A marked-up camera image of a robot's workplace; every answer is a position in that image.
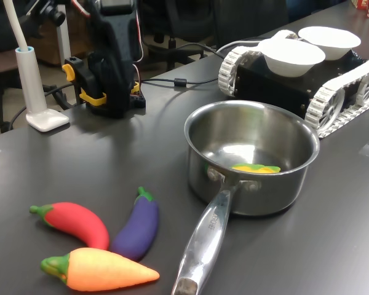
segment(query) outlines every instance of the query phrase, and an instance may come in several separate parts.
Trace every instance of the white bowl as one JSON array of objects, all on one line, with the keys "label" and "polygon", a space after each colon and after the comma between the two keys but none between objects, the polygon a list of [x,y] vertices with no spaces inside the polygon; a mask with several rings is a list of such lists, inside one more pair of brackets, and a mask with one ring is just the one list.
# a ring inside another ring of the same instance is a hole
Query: white bowl
[{"label": "white bowl", "polygon": [[301,29],[298,35],[320,47],[325,52],[326,60],[338,60],[350,49],[361,44],[361,39],[353,33],[326,26],[309,26]]},{"label": "white bowl", "polygon": [[317,46],[293,39],[268,39],[259,46],[268,68],[283,77],[300,77],[325,59]]}]

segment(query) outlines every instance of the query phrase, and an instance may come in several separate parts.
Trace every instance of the chair wheel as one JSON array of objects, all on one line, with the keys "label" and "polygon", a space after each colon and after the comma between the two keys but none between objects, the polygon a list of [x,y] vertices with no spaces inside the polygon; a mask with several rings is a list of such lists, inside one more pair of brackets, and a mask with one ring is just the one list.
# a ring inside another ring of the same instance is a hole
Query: chair wheel
[{"label": "chair wheel", "polygon": [[4,122],[0,125],[0,132],[1,132],[1,133],[5,133],[5,132],[7,132],[9,127],[10,127],[10,122],[8,122],[8,121],[4,121]]}]

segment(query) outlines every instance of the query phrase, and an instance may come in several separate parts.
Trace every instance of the floor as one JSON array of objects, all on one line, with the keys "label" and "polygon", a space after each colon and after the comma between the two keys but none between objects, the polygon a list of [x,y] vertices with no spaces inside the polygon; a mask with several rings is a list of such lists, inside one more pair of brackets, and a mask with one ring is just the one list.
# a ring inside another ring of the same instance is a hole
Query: floor
[{"label": "floor", "polygon": [[[153,43],[153,39],[150,36],[147,36],[146,42],[149,44]],[[165,38],[165,44],[162,46],[168,47],[168,38]],[[185,44],[185,41],[177,40],[177,46],[181,46]],[[146,53],[145,58],[147,58],[147,50],[144,48],[144,52]],[[13,64],[16,65],[15,54],[8,54],[4,57],[6,62],[8,63],[9,60],[13,60]],[[141,76],[143,79],[154,77],[156,75],[162,74],[165,72],[165,63],[155,63],[148,66],[142,66],[140,68]],[[66,75],[62,71],[60,67],[53,67],[53,66],[46,66],[46,65],[39,65],[39,70],[41,74],[42,83],[46,85],[63,85],[67,84]],[[75,103],[75,94],[72,87],[66,88],[63,90],[64,93],[67,95],[67,100],[71,103]],[[23,100],[22,91],[19,89],[6,89],[3,98],[3,108],[4,108],[4,120],[10,121],[11,118],[22,108],[24,107],[25,102]],[[62,109],[56,104],[52,95],[47,97],[47,105],[48,108],[56,109],[57,111],[61,111]],[[19,116],[19,118],[14,123],[14,128],[24,127],[26,126],[26,118],[25,112]]]}]

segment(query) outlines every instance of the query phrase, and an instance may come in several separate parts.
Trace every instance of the lamp base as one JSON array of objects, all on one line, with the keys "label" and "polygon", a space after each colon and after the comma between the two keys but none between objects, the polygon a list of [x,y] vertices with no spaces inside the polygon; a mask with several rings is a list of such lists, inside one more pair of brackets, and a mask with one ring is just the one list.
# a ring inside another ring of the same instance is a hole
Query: lamp base
[{"label": "lamp base", "polygon": [[27,122],[41,132],[47,132],[67,124],[69,118],[54,109],[45,109],[41,112],[27,113]]}]

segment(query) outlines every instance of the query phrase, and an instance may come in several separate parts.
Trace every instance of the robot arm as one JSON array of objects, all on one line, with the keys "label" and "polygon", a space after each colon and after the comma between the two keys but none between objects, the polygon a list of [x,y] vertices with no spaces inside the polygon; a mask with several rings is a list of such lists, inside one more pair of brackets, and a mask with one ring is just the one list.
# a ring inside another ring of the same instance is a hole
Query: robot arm
[{"label": "robot arm", "polygon": [[[69,0],[36,0],[28,15],[42,23],[49,18],[57,26],[65,15],[56,10]],[[133,63],[140,53],[137,7],[134,0],[85,0],[87,28],[94,51],[83,61],[71,57],[63,69],[74,83],[77,100],[87,102],[92,112],[122,117],[130,108],[144,108],[141,96],[130,96],[135,82]]]}]

